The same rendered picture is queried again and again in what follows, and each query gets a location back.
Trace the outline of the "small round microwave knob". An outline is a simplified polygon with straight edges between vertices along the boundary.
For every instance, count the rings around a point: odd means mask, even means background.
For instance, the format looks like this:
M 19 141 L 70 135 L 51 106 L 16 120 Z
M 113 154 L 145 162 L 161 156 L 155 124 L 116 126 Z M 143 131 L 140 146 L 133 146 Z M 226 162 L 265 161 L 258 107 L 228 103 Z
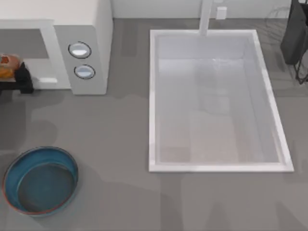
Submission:
M 90 65 L 80 65 L 74 68 L 74 74 L 80 79 L 91 79 L 96 72 Z

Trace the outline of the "large round microwave knob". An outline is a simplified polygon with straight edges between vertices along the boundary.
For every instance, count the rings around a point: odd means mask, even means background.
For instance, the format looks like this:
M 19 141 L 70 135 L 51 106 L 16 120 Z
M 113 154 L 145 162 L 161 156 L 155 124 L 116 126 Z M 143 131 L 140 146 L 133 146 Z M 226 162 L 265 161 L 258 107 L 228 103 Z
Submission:
M 91 48 L 88 44 L 78 41 L 68 46 L 69 53 L 77 59 L 86 59 L 91 55 Z

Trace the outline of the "pale microwave oven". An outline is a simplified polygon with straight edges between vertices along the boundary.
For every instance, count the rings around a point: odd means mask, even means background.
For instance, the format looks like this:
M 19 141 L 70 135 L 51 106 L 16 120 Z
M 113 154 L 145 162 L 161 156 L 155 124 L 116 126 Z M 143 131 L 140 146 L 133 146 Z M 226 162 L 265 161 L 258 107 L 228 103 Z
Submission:
M 105 94 L 112 36 L 110 0 L 0 0 L 0 53 L 19 56 L 36 89 Z M 78 41 L 90 46 L 88 58 L 69 53 Z M 74 74 L 85 64 L 96 72 L 91 79 Z

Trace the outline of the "blue bowl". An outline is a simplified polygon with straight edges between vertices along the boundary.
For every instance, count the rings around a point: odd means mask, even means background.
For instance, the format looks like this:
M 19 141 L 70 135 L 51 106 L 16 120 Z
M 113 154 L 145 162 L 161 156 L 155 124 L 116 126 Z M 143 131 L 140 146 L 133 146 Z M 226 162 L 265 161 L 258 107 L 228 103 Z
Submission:
M 3 176 L 2 193 L 7 204 L 19 213 L 48 216 L 70 203 L 78 180 L 78 165 L 68 151 L 37 147 L 10 163 Z

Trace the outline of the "tall white tap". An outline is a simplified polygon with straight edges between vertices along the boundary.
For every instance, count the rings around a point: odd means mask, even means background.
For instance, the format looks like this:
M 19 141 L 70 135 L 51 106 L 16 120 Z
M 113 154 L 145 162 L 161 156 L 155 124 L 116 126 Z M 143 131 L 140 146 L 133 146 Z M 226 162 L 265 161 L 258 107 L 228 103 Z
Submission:
M 211 15 L 213 0 L 202 0 L 201 15 L 199 22 L 199 34 L 206 36 L 209 26 L 209 19 Z

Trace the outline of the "white sink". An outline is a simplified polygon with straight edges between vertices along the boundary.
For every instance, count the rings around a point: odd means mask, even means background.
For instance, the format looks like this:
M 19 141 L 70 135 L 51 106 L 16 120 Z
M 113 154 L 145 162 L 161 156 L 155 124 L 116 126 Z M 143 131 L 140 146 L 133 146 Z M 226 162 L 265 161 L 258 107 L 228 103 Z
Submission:
M 255 30 L 150 31 L 149 171 L 294 171 Z

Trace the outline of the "small white wall box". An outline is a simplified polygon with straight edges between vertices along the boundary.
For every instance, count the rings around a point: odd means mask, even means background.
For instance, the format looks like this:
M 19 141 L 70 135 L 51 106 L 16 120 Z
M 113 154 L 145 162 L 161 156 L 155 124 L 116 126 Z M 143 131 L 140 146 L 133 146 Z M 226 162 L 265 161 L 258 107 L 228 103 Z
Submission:
M 216 19 L 224 20 L 226 18 L 227 18 L 227 7 L 224 6 L 217 7 Z

